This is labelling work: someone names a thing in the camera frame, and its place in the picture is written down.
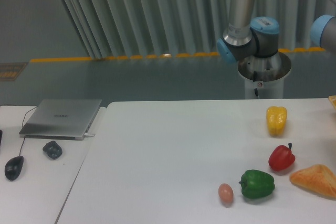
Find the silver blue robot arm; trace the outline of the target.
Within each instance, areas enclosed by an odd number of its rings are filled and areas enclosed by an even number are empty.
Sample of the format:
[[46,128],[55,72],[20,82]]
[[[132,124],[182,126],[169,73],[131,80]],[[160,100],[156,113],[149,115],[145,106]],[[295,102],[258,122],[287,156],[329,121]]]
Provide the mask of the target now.
[[[271,57],[278,52],[279,25],[266,17],[252,20],[255,0],[230,0],[228,26],[217,41],[217,50],[227,62],[237,62],[249,56]],[[310,29],[311,41],[335,54],[335,16],[322,15]]]

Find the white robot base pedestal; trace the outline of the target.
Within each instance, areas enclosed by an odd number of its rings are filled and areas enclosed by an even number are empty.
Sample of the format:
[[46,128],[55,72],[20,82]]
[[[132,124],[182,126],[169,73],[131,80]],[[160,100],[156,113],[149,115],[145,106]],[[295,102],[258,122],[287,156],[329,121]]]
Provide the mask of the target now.
[[291,60],[282,52],[267,58],[247,57],[238,62],[244,80],[245,99],[281,99],[284,81],[291,71]]

